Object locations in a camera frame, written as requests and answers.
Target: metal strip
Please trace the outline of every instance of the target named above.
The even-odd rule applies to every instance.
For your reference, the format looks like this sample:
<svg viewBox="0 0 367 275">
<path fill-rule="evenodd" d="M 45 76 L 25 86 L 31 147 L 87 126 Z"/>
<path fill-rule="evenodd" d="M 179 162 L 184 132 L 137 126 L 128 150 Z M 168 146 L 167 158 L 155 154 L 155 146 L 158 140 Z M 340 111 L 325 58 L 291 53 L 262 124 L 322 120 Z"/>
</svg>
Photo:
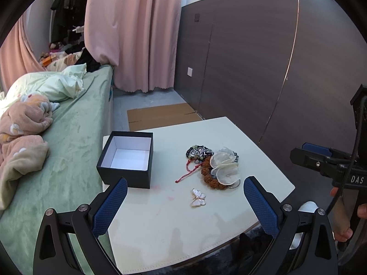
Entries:
<svg viewBox="0 0 367 275">
<path fill-rule="evenodd" d="M 291 60 L 292 60 L 292 56 L 293 56 L 293 50 L 294 50 L 294 44 L 296 42 L 296 37 L 297 37 L 297 28 L 298 28 L 298 17 L 299 17 L 299 14 L 300 14 L 300 0 L 297 0 L 297 21 L 296 21 L 296 29 L 295 29 L 295 32 L 294 32 L 294 39 L 293 39 L 293 46 L 292 46 L 292 51 L 291 51 L 291 56 L 289 57 L 289 61 L 288 61 L 288 66 L 287 66 L 287 70 L 286 70 L 286 74 L 284 76 L 284 79 L 283 79 L 283 83 L 281 84 L 281 88 L 280 88 L 280 92 L 279 92 L 279 95 L 278 95 L 278 99 L 276 100 L 276 103 L 274 105 L 274 108 L 273 108 L 273 111 L 272 113 L 270 114 L 269 116 L 269 119 L 267 120 L 267 124 L 265 125 L 265 129 L 264 129 L 264 132 L 262 133 L 260 139 L 259 139 L 259 142 L 257 143 L 257 145 L 259 145 L 261 139 L 263 138 L 266 130 L 267 130 L 267 126 L 269 125 L 269 122 L 275 112 L 275 109 L 276 109 L 276 106 L 278 105 L 278 102 L 279 102 L 279 99 L 280 99 L 280 95 L 283 91 L 283 87 L 284 87 L 284 84 L 287 80 L 287 75 L 288 75 L 288 71 L 289 71 L 289 67 L 291 65 Z"/>
</svg>

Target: black box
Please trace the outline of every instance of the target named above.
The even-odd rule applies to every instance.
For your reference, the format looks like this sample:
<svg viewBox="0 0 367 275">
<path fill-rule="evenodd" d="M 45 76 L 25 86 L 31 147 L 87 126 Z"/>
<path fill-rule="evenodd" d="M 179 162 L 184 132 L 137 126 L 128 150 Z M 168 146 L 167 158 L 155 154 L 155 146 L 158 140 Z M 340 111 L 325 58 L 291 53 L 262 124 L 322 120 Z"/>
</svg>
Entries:
<svg viewBox="0 0 367 275">
<path fill-rule="evenodd" d="M 105 184 L 124 177 L 129 187 L 150 188 L 153 133 L 113 131 L 103 148 L 97 170 Z"/>
</svg>

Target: screw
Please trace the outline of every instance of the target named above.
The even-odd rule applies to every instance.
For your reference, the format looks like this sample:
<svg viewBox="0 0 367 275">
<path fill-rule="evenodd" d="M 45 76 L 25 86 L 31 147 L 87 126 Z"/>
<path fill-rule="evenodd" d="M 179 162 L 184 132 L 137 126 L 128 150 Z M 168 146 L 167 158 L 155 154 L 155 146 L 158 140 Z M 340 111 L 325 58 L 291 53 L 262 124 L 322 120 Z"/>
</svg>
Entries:
<svg viewBox="0 0 367 275">
<path fill-rule="evenodd" d="M 53 214 L 53 212 L 54 212 L 54 210 L 52 210 L 52 209 L 47 209 L 45 214 L 46 214 L 47 216 L 50 216 L 50 215 L 52 215 L 52 214 Z"/>
<path fill-rule="evenodd" d="M 320 214 L 320 215 L 325 215 L 325 210 L 324 210 L 324 209 L 318 208 L 318 209 L 317 209 L 317 212 L 318 212 L 318 214 Z"/>
<path fill-rule="evenodd" d="M 88 209 L 88 205 L 87 204 L 82 204 L 78 207 L 78 210 L 81 211 L 81 212 L 84 212 Z"/>
<path fill-rule="evenodd" d="M 291 212 L 292 211 L 292 206 L 288 205 L 287 203 L 285 205 L 283 205 L 283 210 L 287 211 L 287 212 Z"/>
</svg>

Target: butterfly brooch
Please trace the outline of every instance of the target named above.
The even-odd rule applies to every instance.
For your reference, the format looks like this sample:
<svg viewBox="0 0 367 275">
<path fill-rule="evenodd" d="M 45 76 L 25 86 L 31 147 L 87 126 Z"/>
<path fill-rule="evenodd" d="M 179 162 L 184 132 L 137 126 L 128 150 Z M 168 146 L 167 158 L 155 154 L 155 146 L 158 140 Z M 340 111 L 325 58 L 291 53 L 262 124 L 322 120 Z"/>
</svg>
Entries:
<svg viewBox="0 0 367 275">
<path fill-rule="evenodd" d="M 203 194 L 201 191 L 193 188 L 192 189 L 192 194 L 194 196 L 194 200 L 191 203 L 192 207 L 199 207 L 199 206 L 204 206 L 206 204 L 205 201 L 205 194 Z"/>
</svg>

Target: gray floor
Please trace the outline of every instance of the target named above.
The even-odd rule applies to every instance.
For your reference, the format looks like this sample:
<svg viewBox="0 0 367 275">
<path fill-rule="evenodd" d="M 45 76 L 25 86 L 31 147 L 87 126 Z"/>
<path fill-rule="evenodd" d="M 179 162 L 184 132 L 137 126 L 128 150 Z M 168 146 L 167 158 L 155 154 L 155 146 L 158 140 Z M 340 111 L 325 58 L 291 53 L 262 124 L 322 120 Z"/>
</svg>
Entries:
<svg viewBox="0 0 367 275">
<path fill-rule="evenodd" d="M 129 131 L 127 111 L 134 108 L 145 108 L 160 105 L 175 105 L 185 100 L 174 89 L 155 89 L 148 93 L 127 93 L 113 90 L 113 130 Z"/>
</svg>

